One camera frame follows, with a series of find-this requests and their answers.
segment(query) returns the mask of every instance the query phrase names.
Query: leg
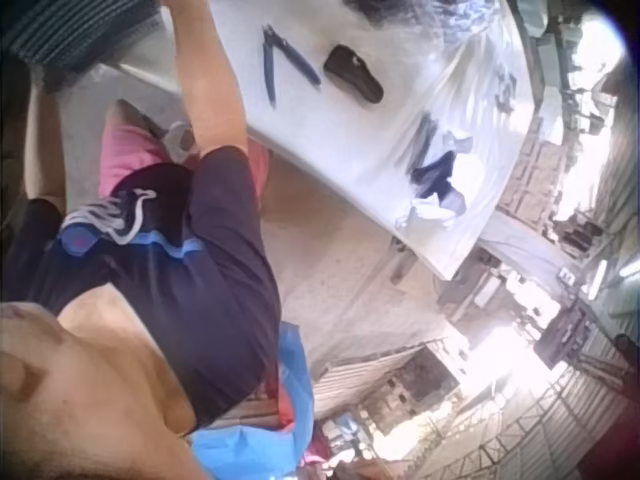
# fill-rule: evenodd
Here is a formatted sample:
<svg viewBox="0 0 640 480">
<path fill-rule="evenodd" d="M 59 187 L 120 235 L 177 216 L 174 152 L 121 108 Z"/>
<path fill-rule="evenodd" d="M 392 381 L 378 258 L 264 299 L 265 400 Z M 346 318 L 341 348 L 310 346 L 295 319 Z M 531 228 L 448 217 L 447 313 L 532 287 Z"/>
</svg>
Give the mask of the leg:
<svg viewBox="0 0 640 480">
<path fill-rule="evenodd" d="M 45 198 L 64 214 L 65 168 L 58 103 L 35 84 L 27 116 L 24 183 L 27 198 Z"/>
<path fill-rule="evenodd" d="M 171 162 L 167 150 L 150 131 L 149 120 L 126 100 L 107 112 L 100 156 L 100 196 L 111 194 L 127 175 L 157 163 Z"/>
</svg>

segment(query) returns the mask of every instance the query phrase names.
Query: dark t-shirt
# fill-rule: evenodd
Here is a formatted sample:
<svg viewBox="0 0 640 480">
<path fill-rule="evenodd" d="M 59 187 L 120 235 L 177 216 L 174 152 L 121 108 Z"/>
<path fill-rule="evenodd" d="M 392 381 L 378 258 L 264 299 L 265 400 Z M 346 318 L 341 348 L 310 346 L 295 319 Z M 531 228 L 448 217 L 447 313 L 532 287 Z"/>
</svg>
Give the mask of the dark t-shirt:
<svg viewBox="0 0 640 480">
<path fill-rule="evenodd" d="M 224 147 L 195 173 L 153 165 L 64 220 L 30 201 L 9 252 L 4 300 L 58 315 L 111 283 L 179 378 L 198 426 L 263 380 L 277 355 L 280 303 L 264 253 L 248 161 Z"/>
</svg>

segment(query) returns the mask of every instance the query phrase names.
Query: man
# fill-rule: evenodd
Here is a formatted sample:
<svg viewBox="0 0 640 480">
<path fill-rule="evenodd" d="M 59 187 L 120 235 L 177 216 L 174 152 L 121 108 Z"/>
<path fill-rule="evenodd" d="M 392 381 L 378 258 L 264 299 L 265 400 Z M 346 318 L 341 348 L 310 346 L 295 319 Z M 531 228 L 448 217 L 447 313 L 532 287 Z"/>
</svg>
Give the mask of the man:
<svg viewBox="0 0 640 480">
<path fill-rule="evenodd" d="M 276 361 L 280 306 L 238 87 L 206 0 L 166 4 L 193 171 L 118 102 L 105 197 L 63 219 L 54 100 L 32 92 L 30 200 L 3 278 L 4 300 L 26 302 L 1 312 L 3 478 L 207 478 L 182 437 Z"/>
</svg>

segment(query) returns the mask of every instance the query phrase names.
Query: corrugated metal sheet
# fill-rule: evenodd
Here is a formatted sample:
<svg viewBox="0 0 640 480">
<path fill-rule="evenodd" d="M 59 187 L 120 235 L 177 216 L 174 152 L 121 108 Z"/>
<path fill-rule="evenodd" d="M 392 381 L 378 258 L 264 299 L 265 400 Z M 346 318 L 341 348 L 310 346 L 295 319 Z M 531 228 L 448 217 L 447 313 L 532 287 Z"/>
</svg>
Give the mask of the corrugated metal sheet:
<svg viewBox="0 0 640 480">
<path fill-rule="evenodd" d="M 513 451 L 506 455 L 498 465 L 496 480 L 513 480 L 520 476 L 520 459 L 518 452 Z"/>
<path fill-rule="evenodd" d="M 519 388 L 502 409 L 502 421 L 505 425 L 515 422 L 521 417 L 533 403 L 536 397 L 528 388 Z"/>
<path fill-rule="evenodd" d="M 487 437 L 499 424 L 498 438 L 510 451 L 504 456 L 498 454 L 497 458 L 501 458 L 496 479 L 564 480 L 569 476 L 579 480 L 575 471 L 577 463 L 619 417 L 627 400 L 571 368 L 554 388 L 529 406 L 526 403 L 531 397 L 527 396 L 527 390 L 516 392 L 501 415 L 495 414 L 479 423 L 471 432 L 448 437 L 432 453 L 421 474 L 423 477 L 431 474 L 430 478 L 434 479 L 441 478 L 440 475 L 470 478 L 460 473 L 462 457 L 473 457 L 470 449 L 474 444 L 481 443 L 482 448 L 487 448 Z M 489 445 L 495 446 L 495 440 Z"/>
<path fill-rule="evenodd" d="M 354 405 L 381 379 L 407 363 L 425 343 L 328 365 L 313 385 L 315 417 Z"/>
<path fill-rule="evenodd" d="M 556 474 L 562 477 L 575 467 L 591 442 L 562 402 L 555 403 L 543 425 Z"/>
<path fill-rule="evenodd" d="M 546 447 L 543 425 L 538 425 L 527 435 L 522 445 L 517 449 L 516 455 L 520 456 L 522 474 L 519 478 L 521 480 L 555 478 L 551 452 Z"/>
</svg>

